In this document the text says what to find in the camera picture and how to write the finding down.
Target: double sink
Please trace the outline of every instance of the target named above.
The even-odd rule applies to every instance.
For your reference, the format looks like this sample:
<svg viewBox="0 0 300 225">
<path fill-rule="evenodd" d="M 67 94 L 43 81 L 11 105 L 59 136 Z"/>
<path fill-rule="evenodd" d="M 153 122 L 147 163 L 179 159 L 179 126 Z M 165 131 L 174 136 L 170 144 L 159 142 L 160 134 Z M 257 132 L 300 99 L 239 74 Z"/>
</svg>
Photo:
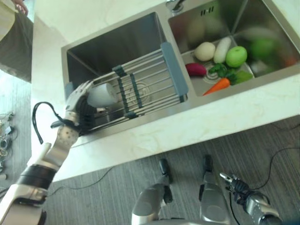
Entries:
<svg viewBox="0 0 300 225">
<path fill-rule="evenodd" d="M 254 79 L 203 96 L 218 78 L 209 75 L 190 78 L 185 64 L 199 62 L 210 68 L 212 62 L 198 61 L 193 51 L 202 42 L 217 45 L 224 37 L 232 39 L 232 46 L 241 45 L 247 49 L 248 59 L 241 69 L 253 74 Z M 259 39 L 274 46 L 268 55 L 261 58 L 251 55 L 253 42 Z M 101 126 L 103 118 L 95 120 L 94 126 L 100 129 L 82 136 L 77 145 L 278 81 L 300 71 L 300 39 L 271 0 L 186 0 L 179 12 L 172 12 L 166 3 L 162 3 L 63 47 L 66 95 L 87 80 L 111 73 L 118 65 L 157 51 L 165 42 L 171 44 L 188 87 L 184 101 L 112 126 Z M 155 92 L 143 89 L 143 85 L 146 87 L 156 79 L 159 78 L 145 79 L 137 85 L 142 92 Z M 125 113 L 122 103 L 115 107 L 119 110 L 113 119 L 121 118 Z"/>
</svg>

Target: gray rack handle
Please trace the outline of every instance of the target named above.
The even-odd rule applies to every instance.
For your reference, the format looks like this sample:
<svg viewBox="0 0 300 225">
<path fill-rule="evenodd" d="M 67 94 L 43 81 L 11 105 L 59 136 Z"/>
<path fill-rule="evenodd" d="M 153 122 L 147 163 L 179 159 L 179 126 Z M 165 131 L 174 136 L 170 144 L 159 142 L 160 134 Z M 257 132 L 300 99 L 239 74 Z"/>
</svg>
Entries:
<svg viewBox="0 0 300 225">
<path fill-rule="evenodd" d="M 161 49 L 164 55 L 165 63 L 168 66 L 169 73 L 173 80 L 176 94 L 183 96 L 188 93 L 188 85 L 183 77 L 179 63 L 176 59 L 175 52 L 169 42 L 161 44 Z"/>
</svg>

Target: gray pants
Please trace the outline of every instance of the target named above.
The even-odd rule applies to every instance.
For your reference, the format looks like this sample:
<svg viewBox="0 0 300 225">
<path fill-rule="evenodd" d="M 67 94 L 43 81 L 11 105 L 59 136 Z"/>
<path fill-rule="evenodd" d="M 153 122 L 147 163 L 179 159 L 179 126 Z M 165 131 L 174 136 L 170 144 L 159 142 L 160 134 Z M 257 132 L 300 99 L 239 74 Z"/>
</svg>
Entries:
<svg viewBox="0 0 300 225">
<path fill-rule="evenodd" d="M 0 41 L 0 69 L 31 82 L 33 23 L 23 13 L 15 13 L 15 23 Z"/>
</svg>

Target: person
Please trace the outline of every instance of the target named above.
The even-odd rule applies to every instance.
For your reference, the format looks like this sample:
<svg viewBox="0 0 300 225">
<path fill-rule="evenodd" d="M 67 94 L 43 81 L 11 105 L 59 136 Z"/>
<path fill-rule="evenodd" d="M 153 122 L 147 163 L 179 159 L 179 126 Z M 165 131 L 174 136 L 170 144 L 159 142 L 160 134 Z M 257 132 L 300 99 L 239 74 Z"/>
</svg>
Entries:
<svg viewBox="0 0 300 225">
<path fill-rule="evenodd" d="M 23 0 L 0 0 L 0 69 L 31 82 L 33 23 Z"/>
</svg>

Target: red radish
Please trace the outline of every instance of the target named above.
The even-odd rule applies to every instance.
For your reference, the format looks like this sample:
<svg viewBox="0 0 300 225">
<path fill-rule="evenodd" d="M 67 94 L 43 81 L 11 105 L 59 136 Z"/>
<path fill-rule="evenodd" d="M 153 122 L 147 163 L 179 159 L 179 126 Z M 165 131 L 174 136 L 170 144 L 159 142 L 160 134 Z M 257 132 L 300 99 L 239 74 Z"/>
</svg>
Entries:
<svg viewBox="0 0 300 225">
<path fill-rule="evenodd" d="M 206 68 L 199 63 L 186 64 L 187 72 L 190 76 L 205 76 Z"/>
<path fill-rule="evenodd" d="M 222 90 L 224 88 L 228 88 L 229 86 L 230 86 L 230 81 L 227 78 L 222 78 L 221 80 L 219 80 L 218 83 L 216 83 L 214 86 L 212 86 L 203 95 L 208 95 L 208 94 L 213 93 L 215 91 Z"/>
</svg>

